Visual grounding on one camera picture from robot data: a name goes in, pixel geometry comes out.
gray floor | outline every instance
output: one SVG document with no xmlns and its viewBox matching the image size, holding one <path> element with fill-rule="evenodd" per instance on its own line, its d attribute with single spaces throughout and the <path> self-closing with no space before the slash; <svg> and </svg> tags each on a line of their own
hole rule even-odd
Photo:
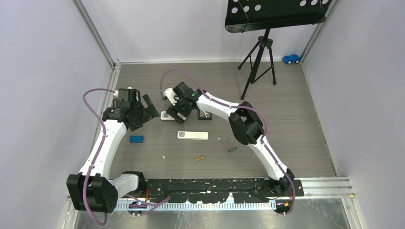
<svg viewBox="0 0 405 229">
<path fill-rule="evenodd" d="M 259 72 L 268 64 L 262 63 Z M 212 95 L 239 102 L 250 68 L 245 65 L 237 70 L 237 66 L 235 62 L 123 65 L 117 88 L 131 86 L 141 94 L 149 94 L 157 110 L 165 111 L 169 102 L 161 99 L 160 78 L 169 69 L 181 68 Z M 277 62 L 275 70 L 277 85 L 272 84 L 271 73 L 267 73 L 250 85 L 245 100 L 265 115 L 269 123 L 267 139 L 296 177 L 334 176 L 301 66 Z M 196 89 L 179 72 L 169 73 L 163 88 L 173 88 L 181 81 Z M 180 130 L 208 132 L 209 139 L 178 140 Z M 130 135 L 143 135 L 144 143 L 129 143 Z M 234 146 L 238 149 L 228 153 Z M 206 158 L 196 162 L 201 156 Z M 212 121 L 198 121 L 196 111 L 182 125 L 155 118 L 141 129 L 128 132 L 114 157 L 110 178 L 127 170 L 142 171 L 147 178 L 267 177 L 255 154 L 234 139 L 226 120 L 214 116 Z"/>
</svg>

music stand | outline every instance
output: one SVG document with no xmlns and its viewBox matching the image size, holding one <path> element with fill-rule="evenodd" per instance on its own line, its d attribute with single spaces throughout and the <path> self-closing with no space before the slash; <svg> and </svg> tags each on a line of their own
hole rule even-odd
<svg viewBox="0 0 405 229">
<path fill-rule="evenodd" d="M 264 36 L 258 37 L 259 41 L 238 66 L 238 69 L 241 69 L 247 59 L 250 59 L 251 71 L 241 100 L 245 98 L 249 84 L 256 82 L 270 69 L 273 74 L 273 85 L 277 84 L 271 49 L 273 40 L 268 38 L 270 29 L 322 23 L 326 20 L 325 14 L 330 2 L 331 0 L 228 0 L 225 18 L 225 29 L 228 32 L 265 30 Z M 251 55 L 257 47 L 259 47 L 259 51 L 255 63 L 252 65 Z M 269 49 L 270 67 L 256 78 L 265 47 Z"/>
</svg>

green battery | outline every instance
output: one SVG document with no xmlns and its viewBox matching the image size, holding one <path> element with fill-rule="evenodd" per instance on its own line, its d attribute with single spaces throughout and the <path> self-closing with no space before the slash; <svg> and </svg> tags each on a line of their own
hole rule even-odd
<svg viewBox="0 0 405 229">
<path fill-rule="evenodd" d="M 232 149 L 228 149 L 228 152 L 232 152 L 234 150 L 236 150 L 238 147 L 233 147 Z"/>
</svg>

metal plate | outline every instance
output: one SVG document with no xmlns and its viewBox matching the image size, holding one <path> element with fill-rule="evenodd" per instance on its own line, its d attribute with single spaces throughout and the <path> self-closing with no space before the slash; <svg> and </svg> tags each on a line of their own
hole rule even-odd
<svg viewBox="0 0 405 229">
<path fill-rule="evenodd" d="M 103 215 L 96 213 L 98 219 Z M 76 229 L 99 229 L 87 212 L 80 212 Z M 132 217 L 124 211 L 108 215 L 110 229 L 349 229 L 340 199 L 297 199 L 291 214 L 283 217 L 272 210 L 257 211 L 156 211 Z"/>
</svg>

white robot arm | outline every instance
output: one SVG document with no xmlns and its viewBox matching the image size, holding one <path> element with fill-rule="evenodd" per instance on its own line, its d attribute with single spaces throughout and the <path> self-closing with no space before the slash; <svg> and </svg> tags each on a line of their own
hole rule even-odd
<svg viewBox="0 0 405 229">
<path fill-rule="evenodd" d="M 79 174 L 69 175 L 66 184 L 76 210 L 85 210 L 83 189 L 86 187 L 86 201 L 92 211 L 111 213 L 117 200 L 128 193 L 137 196 L 146 190 L 146 182 L 141 172 L 124 172 L 120 177 L 109 180 L 111 163 L 118 145 L 129 129 L 134 131 L 159 113 L 146 94 L 143 96 L 148 107 L 144 107 L 140 100 L 140 93 L 136 89 L 120 89 L 115 94 L 114 106 L 103 112 L 106 133 L 100 131 L 89 158 L 80 169 Z M 105 136 L 104 144 L 96 157 L 98 146 Z M 89 167 L 93 166 L 88 183 L 84 185 Z"/>
<path fill-rule="evenodd" d="M 163 94 L 164 99 L 171 103 L 166 113 L 179 123 L 184 122 L 179 115 L 187 117 L 193 109 L 211 112 L 228 120 L 235 138 L 253 150 L 264 165 L 269 178 L 279 183 L 275 190 L 282 192 L 288 189 L 288 178 L 294 179 L 294 175 L 277 157 L 266 136 L 263 136 L 263 124 L 256 112 L 249 110 L 252 106 L 248 102 L 231 103 L 199 89 L 194 91 L 184 82 L 175 88 L 166 89 Z"/>
<path fill-rule="evenodd" d="M 294 175 L 279 160 L 268 143 L 264 136 L 263 124 L 257 114 L 249 110 L 251 105 L 248 102 L 231 103 L 209 93 L 202 93 L 200 90 L 193 91 L 184 82 L 173 89 L 167 89 L 164 94 L 166 95 L 164 99 L 169 99 L 171 102 L 166 112 L 179 123 L 185 121 L 179 114 L 188 117 L 193 109 L 211 112 L 228 120 L 235 138 L 251 148 L 266 168 L 275 193 L 282 195 L 289 189 L 288 180 L 293 180 Z M 147 108 L 140 102 L 139 91 L 120 89 L 114 107 L 103 112 L 107 132 L 100 132 L 95 147 L 79 174 L 69 175 L 66 182 L 76 210 L 85 210 L 82 195 L 84 187 L 87 187 L 87 203 L 90 209 L 105 213 L 111 213 L 117 200 L 126 194 L 140 196 L 145 192 L 147 184 L 141 172 L 124 172 L 119 178 L 108 180 L 111 163 L 126 131 L 128 129 L 134 131 L 152 118 L 159 117 L 148 95 L 144 95 L 143 98 L 148 105 Z M 97 146 L 104 135 L 106 137 L 103 148 L 93 163 L 87 185 L 84 185 L 85 174 L 92 165 Z"/>
</svg>

